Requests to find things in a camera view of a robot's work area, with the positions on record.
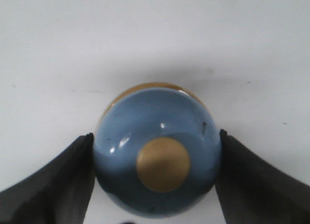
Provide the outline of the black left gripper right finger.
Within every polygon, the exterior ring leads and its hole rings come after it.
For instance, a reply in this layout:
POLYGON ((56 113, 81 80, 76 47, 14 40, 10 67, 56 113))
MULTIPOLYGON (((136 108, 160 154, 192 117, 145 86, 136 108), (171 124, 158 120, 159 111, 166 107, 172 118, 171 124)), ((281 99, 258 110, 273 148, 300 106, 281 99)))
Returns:
POLYGON ((228 224, 308 224, 310 187, 254 154, 225 130, 215 183, 228 224))

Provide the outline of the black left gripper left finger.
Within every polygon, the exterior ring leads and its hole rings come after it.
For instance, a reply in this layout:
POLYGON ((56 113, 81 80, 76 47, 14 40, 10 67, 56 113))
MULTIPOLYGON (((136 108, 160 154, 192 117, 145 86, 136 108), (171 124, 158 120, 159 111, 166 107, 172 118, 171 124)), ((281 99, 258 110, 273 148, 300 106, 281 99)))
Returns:
POLYGON ((0 194, 2 224, 81 224, 94 187, 92 133, 0 194))

